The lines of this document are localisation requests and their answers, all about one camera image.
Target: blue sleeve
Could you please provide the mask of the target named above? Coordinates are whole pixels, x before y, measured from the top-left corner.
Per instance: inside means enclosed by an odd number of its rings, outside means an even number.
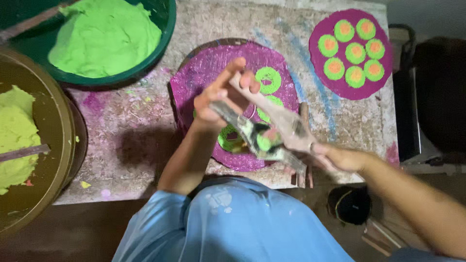
[[[185,238],[183,216],[190,201],[184,195],[155,192],[131,218],[112,261],[154,261],[161,250],[166,254],[168,247],[180,244]]]

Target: light blue shirt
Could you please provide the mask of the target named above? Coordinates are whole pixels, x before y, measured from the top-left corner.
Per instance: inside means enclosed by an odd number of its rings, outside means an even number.
[[[303,203],[245,178],[157,191],[130,220],[114,262],[353,261]]]

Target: paint-stained table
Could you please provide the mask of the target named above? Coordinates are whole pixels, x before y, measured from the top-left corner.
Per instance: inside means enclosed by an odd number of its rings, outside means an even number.
[[[348,1],[288,2],[291,1],[177,1],[177,22],[171,42],[164,57],[147,75],[112,91],[65,87],[84,116],[89,146],[79,173],[55,204],[149,197],[181,141],[167,86],[170,77],[191,50],[227,37],[252,39],[285,57],[300,102],[309,103],[309,124],[318,139],[373,151],[396,164],[391,76],[369,98],[343,99],[317,81],[308,51],[312,29],[332,12],[348,8],[364,10],[388,31],[386,7]],[[271,188],[294,187],[283,168],[275,163],[256,172],[234,172],[211,159],[207,173],[241,175]],[[313,175],[314,186],[362,181],[357,175],[344,172]]]

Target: magenta paper base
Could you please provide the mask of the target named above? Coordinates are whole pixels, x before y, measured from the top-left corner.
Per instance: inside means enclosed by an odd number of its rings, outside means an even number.
[[[218,46],[200,51],[182,69],[171,78],[170,84],[175,99],[178,127],[186,134],[193,121],[193,100],[195,96],[204,90],[234,58],[243,56],[246,58],[246,67],[254,73],[265,66],[272,67],[281,75],[281,86],[273,93],[280,98],[286,108],[298,112],[299,101],[296,95],[295,85],[288,72],[287,64],[282,55],[269,48],[248,42],[240,46]],[[251,116],[255,122],[262,121],[254,107],[249,106],[244,116]],[[212,156],[236,171],[253,171],[269,165],[270,161],[263,161],[255,155],[232,154],[223,150],[218,142],[215,145]]]
[[[339,80],[330,80],[327,78],[327,76],[323,72],[323,66],[324,66],[325,61],[328,60],[328,58],[324,57],[321,54],[317,46],[317,42],[319,41],[319,38],[324,34],[334,35],[333,29],[335,27],[335,24],[338,21],[342,19],[348,20],[351,23],[351,25],[355,28],[354,37],[353,39],[351,39],[350,41],[346,43],[339,41],[338,52],[334,56],[334,57],[338,57],[341,61],[343,61],[345,70],[347,70],[351,66],[354,66],[354,64],[350,63],[346,59],[346,56],[345,56],[346,47],[350,43],[353,43],[353,42],[360,43],[365,47],[368,41],[368,40],[362,40],[361,38],[359,38],[356,32],[356,24],[362,18],[369,19],[370,21],[372,21],[372,23],[374,23],[376,27],[376,36],[374,38],[377,38],[380,41],[382,41],[382,43],[385,46],[385,55],[381,59],[378,60],[383,65],[385,69],[385,74],[382,77],[382,79],[380,79],[379,81],[372,82],[366,79],[366,82],[364,83],[362,87],[352,88],[348,85],[348,83],[346,83],[345,76],[343,76]],[[385,82],[387,82],[387,79],[391,74],[392,54],[391,54],[390,42],[388,41],[387,35],[385,34],[384,30],[380,27],[377,20],[372,15],[364,11],[361,11],[361,10],[348,9],[344,11],[335,12],[331,14],[329,17],[325,18],[324,20],[320,21],[317,24],[317,26],[314,28],[314,31],[312,32],[311,37],[309,38],[309,52],[311,53],[311,61],[314,64],[315,73],[320,78],[322,83],[326,87],[328,87],[330,90],[332,90],[335,94],[337,94],[338,96],[347,98],[350,100],[359,100],[359,99],[370,97],[373,93],[377,92],[379,89],[381,89],[385,85]],[[362,63],[358,64],[357,66],[364,69],[364,63],[366,63],[368,60],[369,60],[369,57],[366,56],[366,59]]]

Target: yellow paint speck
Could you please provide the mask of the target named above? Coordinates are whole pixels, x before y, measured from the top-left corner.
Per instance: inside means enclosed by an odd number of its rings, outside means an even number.
[[[81,180],[81,187],[82,187],[82,188],[86,189],[86,188],[88,188],[88,187],[90,187],[90,186],[91,186],[91,184],[89,184],[89,183],[86,182],[86,181],[82,181],[82,180]]]

